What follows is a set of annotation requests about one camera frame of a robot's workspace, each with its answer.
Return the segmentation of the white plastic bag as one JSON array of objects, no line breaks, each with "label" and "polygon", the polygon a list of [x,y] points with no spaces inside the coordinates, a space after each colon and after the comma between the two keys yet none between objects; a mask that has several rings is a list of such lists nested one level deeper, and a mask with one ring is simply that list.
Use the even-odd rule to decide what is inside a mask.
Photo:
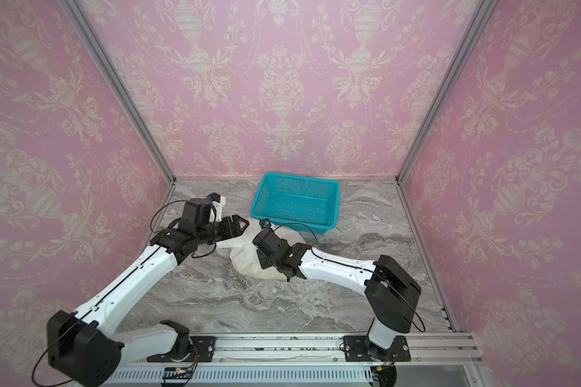
[{"label": "white plastic bag", "polygon": [[218,242],[217,248],[229,250],[232,267],[239,274],[257,279],[287,280],[287,277],[277,271],[275,267],[269,267],[268,269],[261,267],[257,248],[253,245],[253,239],[261,231],[261,227],[256,219],[248,218],[248,221],[250,221],[250,225],[248,225],[243,235]]}]

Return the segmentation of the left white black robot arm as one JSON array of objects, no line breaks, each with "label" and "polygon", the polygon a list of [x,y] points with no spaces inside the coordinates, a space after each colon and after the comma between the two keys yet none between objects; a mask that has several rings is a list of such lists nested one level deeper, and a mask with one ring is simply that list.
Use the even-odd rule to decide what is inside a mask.
[{"label": "left white black robot arm", "polygon": [[119,334],[132,308],[163,277],[201,246],[215,248],[235,239],[250,225],[238,214],[225,216],[225,198],[212,193],[185,201],[182,216],[155,233],[149,245],[107,287],[74,311],[58,311],[47,323],[47,349],[42,359],[69,381],[102,385],[116,369],[151,356],[184,361],[196,355],[190,330],[166,319],[157,325]]}]

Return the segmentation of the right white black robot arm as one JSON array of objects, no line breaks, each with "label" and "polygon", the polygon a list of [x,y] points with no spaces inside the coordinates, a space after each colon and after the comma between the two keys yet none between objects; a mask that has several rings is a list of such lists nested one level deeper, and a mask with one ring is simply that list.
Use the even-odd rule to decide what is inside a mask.
[{"label": "right white black robot arm", "polygon": [[374,314],[366,335],[366,350],[374,359],[394,361],[395,337],[416,327],[421,286],[390,257],[362,261],[325,253],[306,243],[290,245],[265,228],[253,239],[263,269],[275,268],[287,280],[294,277],[339,285],[366,297]]}]

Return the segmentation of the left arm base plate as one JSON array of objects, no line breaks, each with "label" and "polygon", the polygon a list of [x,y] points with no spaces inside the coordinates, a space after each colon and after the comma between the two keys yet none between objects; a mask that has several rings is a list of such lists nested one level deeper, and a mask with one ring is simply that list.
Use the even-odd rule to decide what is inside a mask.
[{"label": "left arm base plate", "polygon": [[216,337],[212,335],[196,335],[190,337],[190,347],[183,356],[171,355],[169,353],[149,356],[146,358],[148,363],[162,362],[184,362],[192,363],[198,360],[199,363],[213,362],[213,356],[216,349]]}]

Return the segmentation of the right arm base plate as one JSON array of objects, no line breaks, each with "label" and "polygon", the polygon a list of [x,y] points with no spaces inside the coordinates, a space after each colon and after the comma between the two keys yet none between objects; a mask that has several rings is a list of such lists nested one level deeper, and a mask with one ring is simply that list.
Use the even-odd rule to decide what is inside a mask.
[{"label": "right arm base plate", "polygon": [[410,362],[412,357],[405,336],[397,335],[387,349],[371,343],[366,336],[345,335],[340,350],[347,362],[382,361],[384,363]]}]

